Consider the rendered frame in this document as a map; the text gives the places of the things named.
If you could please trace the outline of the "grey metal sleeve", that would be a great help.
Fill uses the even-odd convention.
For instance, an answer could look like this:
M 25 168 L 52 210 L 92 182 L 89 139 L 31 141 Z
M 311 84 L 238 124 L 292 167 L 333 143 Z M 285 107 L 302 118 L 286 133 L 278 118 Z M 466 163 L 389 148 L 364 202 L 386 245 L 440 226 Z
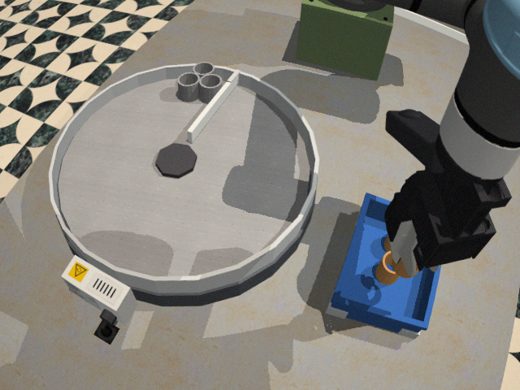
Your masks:
M 209 104 L 212 98 L 222 88 L 222 78 L 215 74 L 207 74 L 199 80 L 200 100 Z
M 212 63 L 209 62 L 201 62 L 197 63 L 193 67 L 193 72 L 198 74 L 201 77 L 207 74 L 214 74 L 215 73 L 215 66 Z
M 194 102 L 200 97 L 199 80 L 200 76 L 194 72 L 186 72 L 179 76 L 178 93 L 181 101 Z

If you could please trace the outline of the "bronze bushing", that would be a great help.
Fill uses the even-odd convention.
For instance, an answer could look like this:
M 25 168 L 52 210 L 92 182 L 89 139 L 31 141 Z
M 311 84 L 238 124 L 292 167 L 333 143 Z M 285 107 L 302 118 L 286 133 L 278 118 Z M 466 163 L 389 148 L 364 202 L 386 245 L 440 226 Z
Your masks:
M 397 275 L 399 275 L 401 278 L 412 278 L 411 276 L 408 275 L 408 273 L 406 272 L 405 270 L 405 267 L 404 267 L 404 264 L 403 262 L 400 260 L 398 263 L 395 263 L 393 260 L 392 260 L 392 268 L 393 270 L 395 271 L 395 273 Z M 417 275 L 418 273 L 418 266 L 417 266 L 417 263 L 416 263 L 416 273 L 415 275 Z
M 388 240 L 388 236 L 384 242 L 384 248 L 386 249 L 387 252 L 391 251 L 390 250 L 390 244 L 389 244 L 389 240 Z
M 381 262 L 379 263 L 379 265 L 377 266 L 376 268 L 376 278 L 378 279 L 378 281 L 381 283 L 381 284 L 386 284 L 386 285 L 390 285 L 390 284 L 394 284 L 397 279 L 400 277 L 398 276 L 395 271 L 390 271 L 386 265 L 390 265 L 392 266 L 392 253 L 391 251 L 387 252 Z

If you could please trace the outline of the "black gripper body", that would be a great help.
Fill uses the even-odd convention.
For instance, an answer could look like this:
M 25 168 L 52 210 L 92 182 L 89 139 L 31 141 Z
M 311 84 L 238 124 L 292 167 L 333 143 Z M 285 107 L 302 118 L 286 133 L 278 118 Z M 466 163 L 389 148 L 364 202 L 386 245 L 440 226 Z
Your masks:
M 435 151 L 444 173 L 433 174 L 425 167 L 401 187 L 401 192 L 412 192 L 405 208 L 419 242 L 413 250 L 419 271 L 476 258 L 496 234 L 489 212 L 506 206 L 512 198 L 504 176 L 482 180 L 459 167 L 445 149 L 440 133 Z

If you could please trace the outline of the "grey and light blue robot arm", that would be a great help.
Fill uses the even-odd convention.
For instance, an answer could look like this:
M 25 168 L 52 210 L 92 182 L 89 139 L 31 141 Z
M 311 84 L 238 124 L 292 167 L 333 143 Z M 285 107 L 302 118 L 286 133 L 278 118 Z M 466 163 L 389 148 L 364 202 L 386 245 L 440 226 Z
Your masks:
M 421 111 L 389 110 L 385 130 L 431 173 L 444 173 L 439 133 L 464 171 L 482 180 L 509 173 L 520 156 L 520 0 L 328 1 L 360 12 L 388 4 L 464 29 L 470 51 L 440 125 Z

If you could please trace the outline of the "blue plastic crate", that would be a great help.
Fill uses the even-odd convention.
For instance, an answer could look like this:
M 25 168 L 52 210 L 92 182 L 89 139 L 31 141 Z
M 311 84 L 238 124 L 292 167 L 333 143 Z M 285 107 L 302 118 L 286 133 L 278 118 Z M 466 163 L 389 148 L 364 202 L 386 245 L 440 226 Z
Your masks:
M 384 215 L 389 203 L 372 194 L 364 197 L 340 277 L 325 313 L 416 339 L 421 330 L 428 329 L 441 265 L 435 272 L 424 267 L 412 278 L 399 277 L 394 284 L 378 281 L 376 268 L 387 253 Z

